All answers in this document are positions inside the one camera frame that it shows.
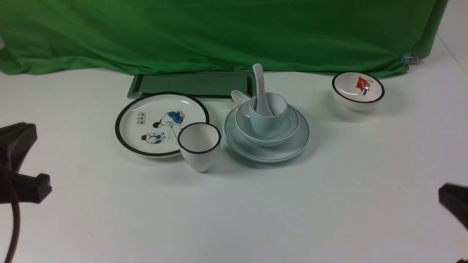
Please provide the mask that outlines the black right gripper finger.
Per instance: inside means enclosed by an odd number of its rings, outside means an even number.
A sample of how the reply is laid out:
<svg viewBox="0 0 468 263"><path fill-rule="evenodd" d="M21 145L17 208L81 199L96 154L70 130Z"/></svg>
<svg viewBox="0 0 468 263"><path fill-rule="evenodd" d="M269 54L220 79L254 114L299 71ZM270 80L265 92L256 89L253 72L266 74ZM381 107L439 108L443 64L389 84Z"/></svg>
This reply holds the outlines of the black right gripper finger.
<svg viewBox="0 0 468 263"><path fill-rule="evenodd" d="M445 183L438 189L438 201L466 229L468 228L468 187Z"/></svg>

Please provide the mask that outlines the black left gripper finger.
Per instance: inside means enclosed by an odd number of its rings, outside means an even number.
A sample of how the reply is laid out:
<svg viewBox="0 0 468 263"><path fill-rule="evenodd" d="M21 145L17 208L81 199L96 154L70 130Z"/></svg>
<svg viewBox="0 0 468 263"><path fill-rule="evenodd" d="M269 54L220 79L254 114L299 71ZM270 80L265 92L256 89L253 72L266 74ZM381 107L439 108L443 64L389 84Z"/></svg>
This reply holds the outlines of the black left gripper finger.
<svg viewBox="0 0 468 263"><path fill-rule="evenodd" d="M20 122L1 127L0 161L13 172L19 172L28 152L37 141L37 127L32 123Z"/></svg>

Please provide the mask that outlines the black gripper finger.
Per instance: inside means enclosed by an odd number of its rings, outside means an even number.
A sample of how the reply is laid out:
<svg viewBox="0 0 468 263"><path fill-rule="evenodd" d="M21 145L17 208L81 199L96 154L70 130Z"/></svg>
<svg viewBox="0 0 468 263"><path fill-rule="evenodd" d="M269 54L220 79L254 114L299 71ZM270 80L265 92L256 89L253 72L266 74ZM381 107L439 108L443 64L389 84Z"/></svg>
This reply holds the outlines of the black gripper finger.
<svg viewBox="0 0 468 263"><path fill-rule="evenodd" d="M11 202L10 190L13 188L19 203L40 204L52 192L50 176L39 174L36 177L14 172L1 172L0 203Z"/></svg>

